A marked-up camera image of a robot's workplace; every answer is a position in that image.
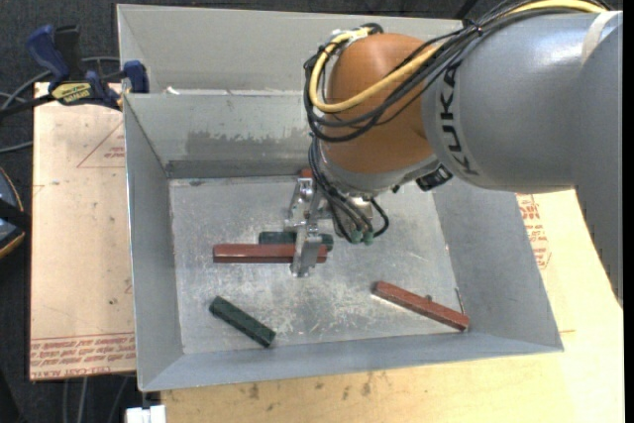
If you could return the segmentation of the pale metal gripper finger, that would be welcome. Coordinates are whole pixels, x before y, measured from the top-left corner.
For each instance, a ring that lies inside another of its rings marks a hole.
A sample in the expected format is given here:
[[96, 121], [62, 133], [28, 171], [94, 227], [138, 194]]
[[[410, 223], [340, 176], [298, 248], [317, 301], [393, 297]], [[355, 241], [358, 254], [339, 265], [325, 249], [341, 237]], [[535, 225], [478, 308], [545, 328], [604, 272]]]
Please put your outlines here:
[[288, 220], [307, 221], [311, 215], [311, 206], [315, 195], [314, 182], [311, 177], [299, 177], [291, 197]]
[[285, 221], [284, 231], [293, 233], [294, 251], [290, 266], [291, 273], [295, 277], [305, 277], [311, 268], [317, 264], [320, 248], [323, 241], [320, 236], [319, 226], [313, 222]]

